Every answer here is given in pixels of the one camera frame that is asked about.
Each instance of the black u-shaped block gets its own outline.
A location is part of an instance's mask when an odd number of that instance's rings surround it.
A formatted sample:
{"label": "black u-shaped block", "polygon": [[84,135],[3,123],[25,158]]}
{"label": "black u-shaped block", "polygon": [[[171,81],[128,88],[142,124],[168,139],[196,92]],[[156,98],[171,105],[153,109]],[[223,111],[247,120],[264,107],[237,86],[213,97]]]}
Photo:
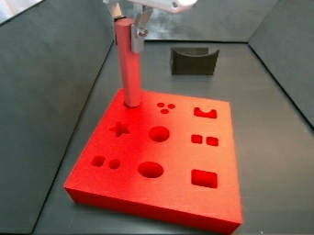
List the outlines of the black u-shaped block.
{"label": "black u-shaped block", "polygon": [[172,75],[213,75],[219,50],[172,48]]}

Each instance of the red foam board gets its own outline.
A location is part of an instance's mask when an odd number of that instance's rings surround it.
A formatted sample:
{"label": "red foam board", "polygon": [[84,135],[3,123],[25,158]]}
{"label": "red foam board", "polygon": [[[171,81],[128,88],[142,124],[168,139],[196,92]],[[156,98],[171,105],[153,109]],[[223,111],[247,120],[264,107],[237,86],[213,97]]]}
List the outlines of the red foam board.
{"label": "red foam board", "polygon": [[228,102],[120,90],[65,182],[74,202],[231,234],[243,222]]}

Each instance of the square hole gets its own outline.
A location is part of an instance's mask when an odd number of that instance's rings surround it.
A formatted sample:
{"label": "square hole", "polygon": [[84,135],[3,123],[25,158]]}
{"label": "square hole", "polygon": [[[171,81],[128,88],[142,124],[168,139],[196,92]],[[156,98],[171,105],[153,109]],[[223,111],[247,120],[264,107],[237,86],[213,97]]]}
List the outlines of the square hole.
{"label": "square hole", "polygon": [[209,173],[200,170],[191,171],[191,183],[196,186],[216,188],[216,173]]}
{"label": "square hole", "polygon": [[205,143],[207,143],[207,145],[217,146],[217,144],[219,144],[217,138],[215,138],[215,137],[207,137],[207,138],[205,138]]}
{"label": "square hole", "polygon": [[200,135],[191,135],[191,142],[201,144],[201,136]]}

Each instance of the small square hole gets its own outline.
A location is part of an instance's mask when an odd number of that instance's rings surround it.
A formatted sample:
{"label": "small square hole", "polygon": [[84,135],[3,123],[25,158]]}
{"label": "small square hole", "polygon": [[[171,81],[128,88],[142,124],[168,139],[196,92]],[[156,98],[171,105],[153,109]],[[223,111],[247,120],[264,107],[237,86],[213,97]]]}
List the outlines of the small square hole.
{"label": "small square hole", "polygon": [[207,145],[211,145],[211,146],[217,146],[217,138],[215,138],[215,137],[207,137],[205,138],[205,143],[207,143]]}
{"label": "small square hole", "polygon": [[217,187],[216,173],[192,170],[191,183],[196,186],[216,188]]}
{"label": "small square hole", "polygon": [[191,142],[201,144],[201,136],[200,135],[191,135]]}
{"label": "small square hole", "polygon": [[92,160],[92,165],[96,167],[100,167],[100,166],[102,166],[104,161],[105,161],[105,159],[102,156],[94,156],[93,160]]}

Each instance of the circular hole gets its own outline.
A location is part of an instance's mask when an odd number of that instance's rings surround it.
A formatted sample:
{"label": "circular hole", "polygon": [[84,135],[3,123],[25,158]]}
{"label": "circular hole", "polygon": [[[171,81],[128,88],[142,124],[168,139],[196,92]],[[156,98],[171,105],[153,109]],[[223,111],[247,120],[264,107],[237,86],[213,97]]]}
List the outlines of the circular hole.
{"label": "circular hole", "polygon": [[164,107],[164,104],[162,103],[157,103],[156,106],[157,107]]}
{"label": "circular hole", "polygon": [[165,129],[164,127],[153,127],[148,132],[148,136],[152,141],[162,142],[169,138],[171,133],[169,130]]}
{"label": "circular hole", "polygon": [[169,109],[173,109],[173,108],[175,108],[175,105],[173,105],[173,104],[168,104],[168,108],[169,108]]}
{"label": "circular hole", "polygon": [[117,169],[120,167],[120,161],[117,160],[117,159],[112,159],[110,161],[109,161],[109,168],[110,169]]}
{"label": "circular hole", "polygon": [[168,114],[168,113],[169,113],[169,110],[168,110],[168,109],[161,109],[160,113],[161,113],[161,114]]}
{"label": "circular hole", "polygon": [[145,178],[158,178],[162,175],[162,167],[154,162],[140,163],[137,171]]}
{"label": "circular hole", "polygon": [[175,2],[172,2],[172,8],[175,9],[175,8],[177,8],[177,4],[175,3]]}
{"label": "circular hole", "polygon": [[94,156],[92,160],[92,166],[100,167],[104,163],[104,157],[102,156]]}

